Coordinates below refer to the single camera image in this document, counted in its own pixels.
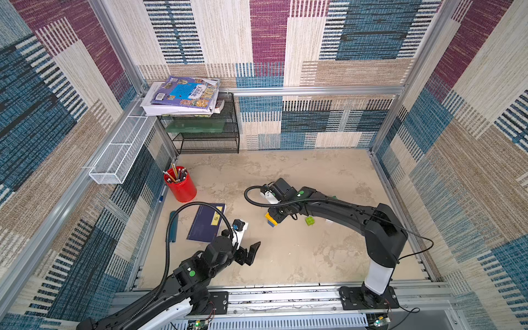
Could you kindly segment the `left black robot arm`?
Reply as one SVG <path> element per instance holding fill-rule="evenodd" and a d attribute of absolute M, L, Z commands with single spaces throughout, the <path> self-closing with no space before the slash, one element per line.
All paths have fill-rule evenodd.
<path fill-rule="evenodd" d="M 99 321 L 87 318 L 76 328 L 152 329 L 168 322 L 176 311 L 183 310 L 178 305 L 184 302 L 190 312 L 203 311 L 208 304 L 211 280 L 233 262 L 252 265 L 260 246 L 261 242 L 258 241 L 248 249 L 236 249 L 232 239 L 218 236 L 204 251 L 196 252 L 182 261 L 178 268 L 170 275 L 165 275 L 162 282 L 142 298 Z"/>

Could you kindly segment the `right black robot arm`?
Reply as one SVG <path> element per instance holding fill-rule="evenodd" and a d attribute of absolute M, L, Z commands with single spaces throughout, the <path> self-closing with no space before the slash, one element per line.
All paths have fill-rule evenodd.
<path fill-rule="evenodd" d="M 390 206 L 359 206 L 303 188 L 283 195 L 268 208 L 266 219 L 271 226 L 297 215 L 320 217 L 360 233 L 365 239 L 371 260 L 361 288 L 350 289 L 348 301 L 360 301 L 367 308 L 393 307 L 389 283 L 399 263 L 408 234 Z"/>

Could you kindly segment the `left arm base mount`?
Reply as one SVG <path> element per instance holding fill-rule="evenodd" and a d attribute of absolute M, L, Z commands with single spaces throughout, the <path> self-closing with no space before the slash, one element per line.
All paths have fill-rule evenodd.
<path fill-rule="evenodd" d="M 229 293 L 227 291 L 213 291 L 198 300 L 192 308 L 191 315 L 209 316 L 226 315 L 228 313 Z"/>

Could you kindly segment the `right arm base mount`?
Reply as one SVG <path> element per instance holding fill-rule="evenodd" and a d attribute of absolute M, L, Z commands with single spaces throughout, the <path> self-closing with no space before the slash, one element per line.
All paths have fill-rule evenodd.
<path fill-rule="evenodd" d="M 338 294 L 344 310 L 391 310 L 400 307 L 395 290 L 391 286 L 388 286 L 382 294 L 376 294 L 365 285 L 361 287 L 342 286 Z"/>

